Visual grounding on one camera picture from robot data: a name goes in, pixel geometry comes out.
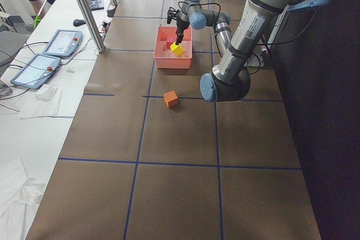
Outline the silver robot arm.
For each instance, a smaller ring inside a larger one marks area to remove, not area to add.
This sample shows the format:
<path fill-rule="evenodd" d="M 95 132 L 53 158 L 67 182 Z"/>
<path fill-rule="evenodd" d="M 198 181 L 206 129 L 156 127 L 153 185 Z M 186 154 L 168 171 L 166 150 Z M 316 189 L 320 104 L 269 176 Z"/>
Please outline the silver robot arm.
<path fill-rule="evenodd" d="M 292 10 L 328 4 L 329 0 L 246 0 L 242 19 L 218 65 L 200 80 L 202 97 L 208 102 L 238 101 L 250 88 L 245 63 L 271 20 L 286 7 Z"/>
<path fill-rule="evenodd" d="M 201 30 L 205 27 L 211 27 L 214 30 L 214 40 L 220 55 L 227 49 L 231 39 L 230 16 L 221 11 L 219 3 L 201 3 L 201 0 L 183 0 L 178 2 L 178 9 L 169 7 L 167 11 L 166 22 L 170 24 L 176 21 L 176 39 L 174 45 L 179 46 L 184 37 L 185 30 L 193 28 Z"/>

